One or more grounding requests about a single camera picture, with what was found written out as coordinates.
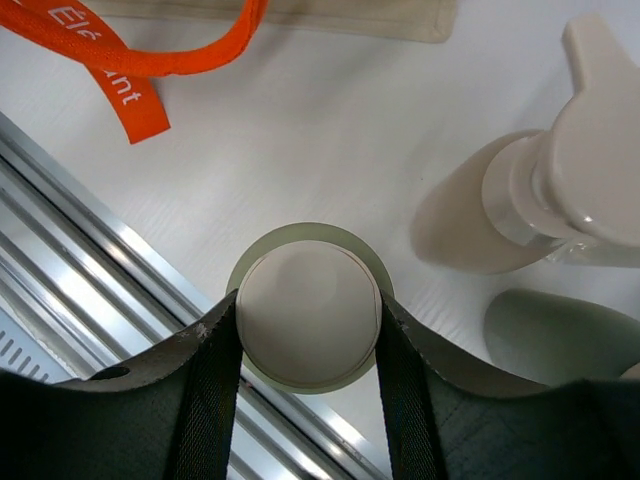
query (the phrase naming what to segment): beige pouch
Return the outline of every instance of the beige pouch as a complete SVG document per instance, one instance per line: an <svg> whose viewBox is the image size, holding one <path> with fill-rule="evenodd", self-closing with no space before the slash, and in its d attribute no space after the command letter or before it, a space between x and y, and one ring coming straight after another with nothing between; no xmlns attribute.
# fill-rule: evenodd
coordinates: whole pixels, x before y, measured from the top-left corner
<svg viewBox="0 0 640 480"><path fill-rule="evenodd" d="M86 0L99 15L233 19L243 0ZM265 20L281 25L444 42L456 0L271 0Z"/></svg>

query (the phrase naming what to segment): gray object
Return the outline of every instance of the gray object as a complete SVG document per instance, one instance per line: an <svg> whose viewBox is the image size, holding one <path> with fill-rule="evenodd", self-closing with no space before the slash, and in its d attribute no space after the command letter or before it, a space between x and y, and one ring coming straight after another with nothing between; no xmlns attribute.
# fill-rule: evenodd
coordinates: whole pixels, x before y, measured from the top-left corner
<svg viewBox="0 0 640 480"><path fill-rule="evenodd" d="M484 337L499 368L546 385L614 379L640 362L640 323L594 303L508 290L485 315Z"/></svg>

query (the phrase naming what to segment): gray vent grille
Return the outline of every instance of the gray vent grille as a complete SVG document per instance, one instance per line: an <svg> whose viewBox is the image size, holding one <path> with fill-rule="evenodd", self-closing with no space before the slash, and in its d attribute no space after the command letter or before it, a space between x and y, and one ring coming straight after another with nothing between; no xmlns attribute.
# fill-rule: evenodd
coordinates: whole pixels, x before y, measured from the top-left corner
<svg viewBox="0 0 640 480"><path fill-rule="evenodd" d="M11 370L25 377L47 382L49 374L44 372L40 364L19 347L16 341L7 335L5 330L0 330L0 362L5 364L7 370Z"/></svg>

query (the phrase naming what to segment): silver metal track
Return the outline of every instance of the silver metal track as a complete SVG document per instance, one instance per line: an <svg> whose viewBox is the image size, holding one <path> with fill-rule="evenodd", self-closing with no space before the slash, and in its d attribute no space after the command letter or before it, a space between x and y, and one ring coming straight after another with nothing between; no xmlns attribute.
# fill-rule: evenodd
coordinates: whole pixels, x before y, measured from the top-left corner
<svg viewBox="0 0 640 480"><path fill-rule="evenodd" d="M86 378L213 305L0 115L0 367ZM330 409L242 374L229 478L390 478Z"/></svg>

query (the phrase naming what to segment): white lid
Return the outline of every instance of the white lid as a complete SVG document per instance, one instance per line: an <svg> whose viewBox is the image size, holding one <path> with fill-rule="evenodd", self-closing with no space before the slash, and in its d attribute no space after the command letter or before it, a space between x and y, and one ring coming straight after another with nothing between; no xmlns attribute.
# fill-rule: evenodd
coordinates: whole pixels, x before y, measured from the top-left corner
<svg viewBox="0 0 640 480"><path fill-rule="evenodd" d="M538 132L510 143L493 158L483 178L487 217L517 245L557 247L580 235L548 198L548 181L539 166L548 155L549 137Z"/></svg>
<svg viewBox="0 0 640 480"><path fill-rule="evenodd" d="M259 259L236 301L240 341L272 383L327 390L368 368L382 299L368 268L335 245L301 241Z"/></svg>
<svg viewBox="0 0 640 480"><path fill-rule="evenodd" d="M640 71L598 15L565 41L578 93L551 131L549 186L578 230L640 246Z"/></svg>

